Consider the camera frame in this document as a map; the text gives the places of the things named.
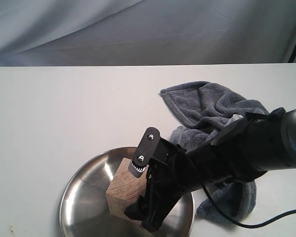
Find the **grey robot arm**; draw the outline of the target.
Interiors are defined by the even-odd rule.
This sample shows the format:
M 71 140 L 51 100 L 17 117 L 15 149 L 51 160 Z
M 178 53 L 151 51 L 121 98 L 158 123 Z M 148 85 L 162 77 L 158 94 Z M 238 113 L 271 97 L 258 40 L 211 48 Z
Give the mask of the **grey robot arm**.
M 149 127 L 129 164 L 134 177 L 146 175 L 144 196 L 124 213 L 149 232 L 159 230 L 181 196 L 210 184 L 248 183 L 270 170 L 296 169 L 296 109 L 268 115 L 246 113 L 212 140 L 187 151 Z

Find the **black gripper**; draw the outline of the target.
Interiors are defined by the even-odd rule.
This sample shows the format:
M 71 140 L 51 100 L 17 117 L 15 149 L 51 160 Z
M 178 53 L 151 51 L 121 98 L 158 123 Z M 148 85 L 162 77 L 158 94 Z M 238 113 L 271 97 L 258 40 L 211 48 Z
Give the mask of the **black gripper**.
M 148 216 L 165 217 L 180 197 L 205 185 L 251 182 L 286 167 L 283 108 L 248 113 L 212 140 L 186 151 L 159 135 L 149 141 Z

